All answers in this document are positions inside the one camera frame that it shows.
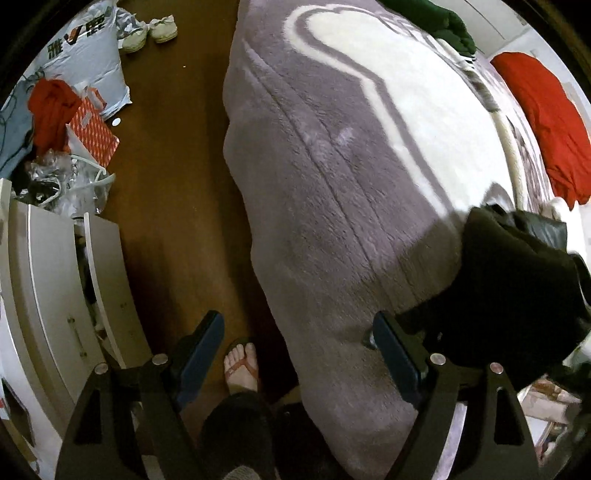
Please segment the black leather jacket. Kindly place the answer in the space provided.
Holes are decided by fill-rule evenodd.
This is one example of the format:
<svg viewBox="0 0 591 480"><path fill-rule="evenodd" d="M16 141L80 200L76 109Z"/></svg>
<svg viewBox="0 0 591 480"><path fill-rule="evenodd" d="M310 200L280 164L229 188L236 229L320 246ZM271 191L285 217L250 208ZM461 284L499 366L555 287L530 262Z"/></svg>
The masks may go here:
<svg viewBox="0 0 591 480"><path fill-rule="evenodd" d="M454 364L501 364L515 390L558 367L590 331L590 275L582 259L537 238L545 220L475 207L449 287L398 315L410 334Z"/></svg>

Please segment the red garment on bed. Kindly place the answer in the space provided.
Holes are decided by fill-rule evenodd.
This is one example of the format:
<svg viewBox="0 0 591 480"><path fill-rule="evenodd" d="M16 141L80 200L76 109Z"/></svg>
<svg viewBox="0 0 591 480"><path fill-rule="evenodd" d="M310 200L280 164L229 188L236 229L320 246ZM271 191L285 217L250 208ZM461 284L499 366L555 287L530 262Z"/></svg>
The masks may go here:
<svg viewBox="0 0 591 480"><path fill-rule="evenodd" d="M553 192L570 208L590 200L590 139L559 79L538 59L503 52L492 65L520 104L538 142Z"/></svg>

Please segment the white sneaker left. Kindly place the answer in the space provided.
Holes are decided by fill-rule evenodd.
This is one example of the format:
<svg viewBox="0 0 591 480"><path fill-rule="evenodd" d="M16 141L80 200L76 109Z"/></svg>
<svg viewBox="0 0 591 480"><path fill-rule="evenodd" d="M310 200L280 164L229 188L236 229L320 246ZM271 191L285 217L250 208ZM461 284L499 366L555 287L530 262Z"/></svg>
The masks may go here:
<svg viewBox="0 0 591 480"><path fill-rule="evenodd" d="M135 53L145 46L148 27L145 22L117 26L118 49L123 53Z"/></svg>

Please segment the white sneaker right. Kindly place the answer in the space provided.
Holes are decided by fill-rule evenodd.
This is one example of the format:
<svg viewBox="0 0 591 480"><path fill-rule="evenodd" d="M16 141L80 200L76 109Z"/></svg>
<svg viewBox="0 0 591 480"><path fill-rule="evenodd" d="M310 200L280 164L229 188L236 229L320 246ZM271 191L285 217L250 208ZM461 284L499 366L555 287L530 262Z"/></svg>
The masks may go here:
<svg viewBox="0 0 591 480"><path fill-rule="evenodd" d="M152 19L148 24L149 34L158 44L174 40L178 34L178 28L173 15L160 19Z"/></svg>

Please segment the white drawer cabinet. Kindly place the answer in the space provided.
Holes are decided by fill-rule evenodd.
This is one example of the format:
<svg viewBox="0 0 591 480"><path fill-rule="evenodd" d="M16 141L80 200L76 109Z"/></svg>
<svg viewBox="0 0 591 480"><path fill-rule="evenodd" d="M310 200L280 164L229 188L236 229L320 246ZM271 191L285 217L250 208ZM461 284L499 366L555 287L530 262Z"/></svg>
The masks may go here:
<svg viewBox="0 0 591 480"><path fill-rule="evenodd" d="M42 479L96 365L151 356L118 226L22 203L1 182L1 425Z"/></svg>

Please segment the grey printed plastic bag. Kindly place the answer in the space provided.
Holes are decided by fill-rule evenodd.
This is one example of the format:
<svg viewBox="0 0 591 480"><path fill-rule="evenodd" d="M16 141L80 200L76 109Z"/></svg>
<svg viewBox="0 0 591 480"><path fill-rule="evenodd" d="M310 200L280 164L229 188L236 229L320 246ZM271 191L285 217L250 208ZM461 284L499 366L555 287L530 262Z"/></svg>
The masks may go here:
<svg viewBox="0 0 591 480"><path fill-rule="evenodd" d="M79 92L86 87L100 95L100 112L109 119L131 103L118 49L114 1L93 1L48 41L30 63L29 77L21 76L3 94L1 110L1 176L9 178L32 150L33 116L27 107L37 80L57 79Z"/></svg>

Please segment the foot in pink sandal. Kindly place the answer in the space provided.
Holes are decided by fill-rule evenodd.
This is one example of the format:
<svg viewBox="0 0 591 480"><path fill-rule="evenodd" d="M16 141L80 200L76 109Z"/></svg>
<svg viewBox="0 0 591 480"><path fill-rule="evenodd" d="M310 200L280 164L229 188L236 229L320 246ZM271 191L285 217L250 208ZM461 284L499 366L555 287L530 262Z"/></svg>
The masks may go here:
<svg viewBox="0 0 591 480"><path fill-rule="evenodd" d="M259 363L252 340L242 338L229 345L223 375L230 395L259 392Z"/></svg>

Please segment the dark green garment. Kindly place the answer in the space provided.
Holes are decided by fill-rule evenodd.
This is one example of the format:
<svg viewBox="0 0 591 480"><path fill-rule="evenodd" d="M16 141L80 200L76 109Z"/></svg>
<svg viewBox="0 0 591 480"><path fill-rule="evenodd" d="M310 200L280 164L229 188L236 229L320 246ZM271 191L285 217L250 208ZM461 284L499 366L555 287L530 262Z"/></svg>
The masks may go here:
<svg viewBox="0 0 591 480"><path fill-rule="evenodd" d="M464 21L454 11L429 0L384 0L381 4L407 18L437 39L443 39L460 55L473 57L477 47Z"/></svg>

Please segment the white grey floral blanket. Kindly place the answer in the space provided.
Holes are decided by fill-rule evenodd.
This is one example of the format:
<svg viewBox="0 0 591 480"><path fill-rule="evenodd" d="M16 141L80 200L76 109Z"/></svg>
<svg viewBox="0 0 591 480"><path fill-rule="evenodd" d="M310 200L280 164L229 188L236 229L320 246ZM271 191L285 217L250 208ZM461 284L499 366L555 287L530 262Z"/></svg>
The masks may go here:
<svg viewBox="0 0 591 480"><path fill-rule="evenodd" d="M538 142L487 60L376 1L243 1L223 103L304 408L349 475L382 479L417 412L363 335L451 285L473 208L542 216Z"/></svg>

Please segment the red patterned gift bag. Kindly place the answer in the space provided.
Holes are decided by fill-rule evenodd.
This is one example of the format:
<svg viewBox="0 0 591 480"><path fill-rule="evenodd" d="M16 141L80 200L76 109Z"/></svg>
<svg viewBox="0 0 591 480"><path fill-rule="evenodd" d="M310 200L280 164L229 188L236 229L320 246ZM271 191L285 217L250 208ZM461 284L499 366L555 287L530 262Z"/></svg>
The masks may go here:
<svg viewBox="0 0 591 480"><path fill-rule="evenodd" d="M109 166L119 146L119 139L102 119L105 107L99 91L87 86L76 113L66 124L70 151L94 160L103 168Z"/></svg>

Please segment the white sneaker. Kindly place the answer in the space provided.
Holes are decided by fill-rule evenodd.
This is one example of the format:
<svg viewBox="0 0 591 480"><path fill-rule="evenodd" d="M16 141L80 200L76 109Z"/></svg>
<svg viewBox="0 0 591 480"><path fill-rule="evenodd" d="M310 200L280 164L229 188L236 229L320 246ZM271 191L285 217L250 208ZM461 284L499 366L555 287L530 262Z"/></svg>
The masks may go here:
<svg viewBox="0 0 591 480"><path fill-rule="evenodd" d="M178 28L173 15L160 19L152 19L148 24L149 34L158 44L174 40L178 34Z"/></svg>
<svg viewBox="0 0 591 480"><path fill-rule="evenodd" d="M117 26L118 49L123 53L135 53L145 46L148 27L145 22Z"/></svg>

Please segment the red cloth on floor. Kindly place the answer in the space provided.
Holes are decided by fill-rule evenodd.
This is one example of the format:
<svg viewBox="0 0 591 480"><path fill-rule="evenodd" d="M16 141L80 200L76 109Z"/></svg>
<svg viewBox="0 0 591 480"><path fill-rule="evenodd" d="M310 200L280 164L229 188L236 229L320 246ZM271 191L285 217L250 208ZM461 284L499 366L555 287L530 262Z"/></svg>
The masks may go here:
<svg viewBox="0 0 591 480"><path fill-rule="evenodd" d="M81 103L81 98L63 80L41 78L35 84L27 106L33 116L33 144L38 156L49 150L64 150L66 125Z"/></svg>

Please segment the clear plastic bag clutter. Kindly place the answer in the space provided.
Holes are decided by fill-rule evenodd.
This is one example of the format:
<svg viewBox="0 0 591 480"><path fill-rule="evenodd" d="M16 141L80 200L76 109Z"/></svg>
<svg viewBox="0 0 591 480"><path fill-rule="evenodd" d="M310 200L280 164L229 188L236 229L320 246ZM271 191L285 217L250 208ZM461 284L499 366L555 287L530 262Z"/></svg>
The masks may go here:
<svg viewBox="0 0 591 480"><path fill-rule="evenodd" d="M26 186L14 197L71 219L100 214L116 179L94 160L53 151L28 162L25 172Z"/></svg>

